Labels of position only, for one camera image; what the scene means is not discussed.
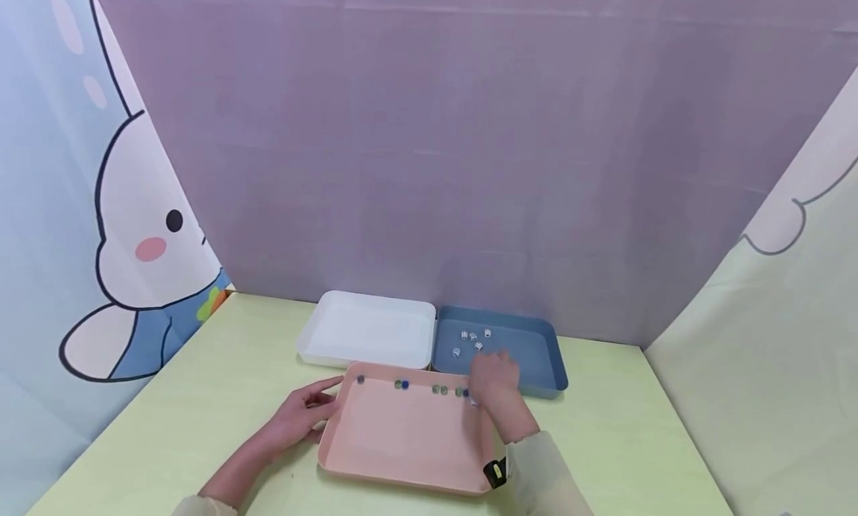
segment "left hand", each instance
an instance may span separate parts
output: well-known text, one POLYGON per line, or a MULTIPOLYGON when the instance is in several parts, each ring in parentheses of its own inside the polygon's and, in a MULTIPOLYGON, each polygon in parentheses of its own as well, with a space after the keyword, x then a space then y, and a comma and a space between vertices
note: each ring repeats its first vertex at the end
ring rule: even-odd
POLYGON ((256 437, 277 455, 303 439, 311 443, 320 442, 323 428, 316 430, 314 427, 337 411, 337 403, 334 402, 337 396, 328 395, 324 390, 331 389, 341 381, 343 376, 334 376, 289 393, 275 415, 256 433, 256 437))

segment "light green tabletop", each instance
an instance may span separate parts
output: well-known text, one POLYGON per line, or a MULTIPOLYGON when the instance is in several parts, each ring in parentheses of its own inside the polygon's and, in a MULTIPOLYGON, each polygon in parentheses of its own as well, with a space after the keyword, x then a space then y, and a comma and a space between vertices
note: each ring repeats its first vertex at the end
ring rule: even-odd
MULTIPOLYGON (((305 365, 303 302, 232 295, 29 516, 169 515, 294 387, 337 374, 305 365)), ((639 348, 561 337, 569 390, 529 399, 597 516, 731 512, 639 348)), ((248 515, 515 515, 509 488, 480 499, 328 477, 315 447, 287 455, 248 515)))

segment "pink cheek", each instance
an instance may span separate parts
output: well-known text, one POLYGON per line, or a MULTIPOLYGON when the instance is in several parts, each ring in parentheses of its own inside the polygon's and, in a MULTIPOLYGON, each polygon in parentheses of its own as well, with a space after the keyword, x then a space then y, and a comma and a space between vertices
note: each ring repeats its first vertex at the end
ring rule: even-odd
POLYGON ((143 239, 134 250, 134 255, 138 260, 143 262, 155 261, 158 257, 164 255, 166 251, 166 241, 159 236, 150 236, 148 239, 143 239))

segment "purple backdrop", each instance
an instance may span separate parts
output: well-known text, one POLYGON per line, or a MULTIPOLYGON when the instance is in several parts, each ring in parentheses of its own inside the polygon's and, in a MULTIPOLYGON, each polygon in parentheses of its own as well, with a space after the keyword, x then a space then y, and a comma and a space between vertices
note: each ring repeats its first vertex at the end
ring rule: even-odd
POLYGON ((856 65, 854 1, 101 0, 239 290, 644 346, 856 65))

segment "plastic tray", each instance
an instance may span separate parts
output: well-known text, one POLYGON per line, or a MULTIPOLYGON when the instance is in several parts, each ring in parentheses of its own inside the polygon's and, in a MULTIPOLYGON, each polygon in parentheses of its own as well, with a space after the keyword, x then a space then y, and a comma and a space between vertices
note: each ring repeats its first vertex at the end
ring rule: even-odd
POLYGON ((371 362, 425 369, 434 334, 430 303, 332 290, 322 295, 297 347, 301 359, 317 365, 371 362))
POLYGON ((340 410, 324 430, 318 461, 340 476, 479 495, 495 459, 493 426, 481 407, 457 397, 468 377, 356 363, 346 371, 340 410), (363 376, 363 383, 357 376, 363 376), (407 389, 396 389, 407 380, 407 389), (446 395, 433 385, 448 387, 446 395))
POLYGON ((506 348, 509 356, 518 363, 521 393, 558 398, 569 387, 557 334, 547 320, 445 306, 440 309, 436 327, 431 359, 431 367, 435 370, 467 374, 477 352, 474 345, 482 343, 484 352, 506 348), (492 331, 491 337, 484 336, 486 329, 492 331), (468 332, 467 340, 462 339, 463 331, 468 332), (470 340, 471 332, 477 335, 476 340, 470 340), (453 348, 460 349, 459 357, 453 356, 453 348))

